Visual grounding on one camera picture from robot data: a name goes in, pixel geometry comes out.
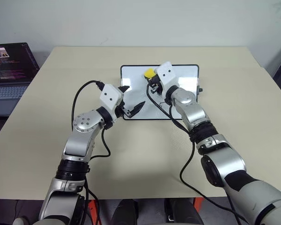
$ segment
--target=white wall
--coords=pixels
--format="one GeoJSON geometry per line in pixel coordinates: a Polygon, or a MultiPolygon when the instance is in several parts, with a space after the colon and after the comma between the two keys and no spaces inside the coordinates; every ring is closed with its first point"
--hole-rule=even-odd
{"type": "Polygon", "coordinates": [[[40,65],[56,45],[247,46],[273,75],[281,0],[0,0],[10,42],[28,42],[40,65]]]}

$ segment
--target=laptop keyboard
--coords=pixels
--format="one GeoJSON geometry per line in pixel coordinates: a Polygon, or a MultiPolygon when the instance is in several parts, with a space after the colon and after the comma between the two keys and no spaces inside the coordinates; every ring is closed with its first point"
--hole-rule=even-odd
{"type": "Polygon", "coordinates": [[[17,99],[25,92],[27,86],[0,87],[0,99],[17,99]]]}

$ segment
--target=table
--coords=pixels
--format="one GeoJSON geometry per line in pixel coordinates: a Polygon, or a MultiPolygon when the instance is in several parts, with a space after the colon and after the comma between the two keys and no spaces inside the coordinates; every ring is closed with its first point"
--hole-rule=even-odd
{"type": "MultiPolygon", "coordinates": [[[[100,79],[120,85],[120,66],[198,64],[199,103],[219,133],[244,158],[250,175],[281,190],[281,91],[244,47],[56,47],[0,132],[0,198],[44,199],[71,133],[71,106],[79,87],[100,79]]],[[[99,107],[88,86],[76,115],[99,107]]],[[[191,152],[187,135],[171,121],[124,121],[106,132],[110,158],[96,158],[87,174],[100,199],[195,197],[179,181],[191,152]]],[[[105,154],[100,136],[93,154],[105,154]]],[[[211,186],[196,152],[185,180],[207,196],[211,186]]]]}

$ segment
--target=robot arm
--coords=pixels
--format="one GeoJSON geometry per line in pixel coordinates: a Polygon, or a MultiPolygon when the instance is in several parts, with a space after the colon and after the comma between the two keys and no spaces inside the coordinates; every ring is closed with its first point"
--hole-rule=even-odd
{"type": "Polygon", "coordinates": [[[78,224],[85,204],[78,194],[84,186],[85,174],[89,172],[89,161],[95,137],[100,129],[109,129],[118,117],[126,114],[133,117],[143,107],[139,103],[133,110],[124,107],[124,92],[129,86],[116,88],[111,84],[98,85],[101,107],[78,115],[73,121],[73,131],[63,150],[61,161],[52,179],[36,224],[78,224]]]}
{"type": "Polygon", "coordinates": [[[244,160],[218,134],[195,95],[178,86],[174,69],[166,62],[145,78],[152,93],[159,93],[181,114],[192,142],[196,142],[208,181],[222,187],[251,225],[281,225],[281,192],[270,184],[251,177],[244,160]]]}

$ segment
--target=laptop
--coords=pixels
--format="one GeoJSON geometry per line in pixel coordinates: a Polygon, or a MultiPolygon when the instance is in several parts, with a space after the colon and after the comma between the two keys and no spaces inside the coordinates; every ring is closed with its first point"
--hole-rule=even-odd
{"type": "Polygon", "coordinates": [[[9,116],[39,71],[27,43],[0,45],[0,116],[9,116]]]}

